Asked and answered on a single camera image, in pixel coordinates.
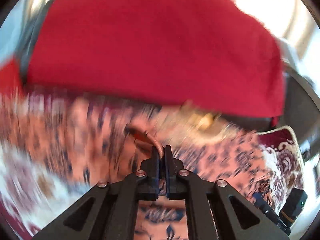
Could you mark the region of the red snack gift box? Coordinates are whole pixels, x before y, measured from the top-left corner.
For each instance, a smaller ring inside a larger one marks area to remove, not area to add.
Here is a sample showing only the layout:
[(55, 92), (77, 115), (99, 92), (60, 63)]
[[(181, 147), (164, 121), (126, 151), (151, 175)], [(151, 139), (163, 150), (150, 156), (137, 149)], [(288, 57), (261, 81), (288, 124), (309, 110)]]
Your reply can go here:
[(1, 96), (7, 96), (9, 98), (24, 97), (20, 68), (14, 57), (8, 59), (1, 65), (0, 93)]

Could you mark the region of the red quilted blanket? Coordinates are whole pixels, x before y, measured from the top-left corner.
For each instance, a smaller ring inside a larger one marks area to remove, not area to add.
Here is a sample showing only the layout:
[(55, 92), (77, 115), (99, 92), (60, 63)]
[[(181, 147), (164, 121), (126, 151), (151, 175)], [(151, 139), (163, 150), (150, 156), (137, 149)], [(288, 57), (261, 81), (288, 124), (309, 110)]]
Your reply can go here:
[(276, 39), (230, 0), (54, 0), (29, 83), (276, 118)]

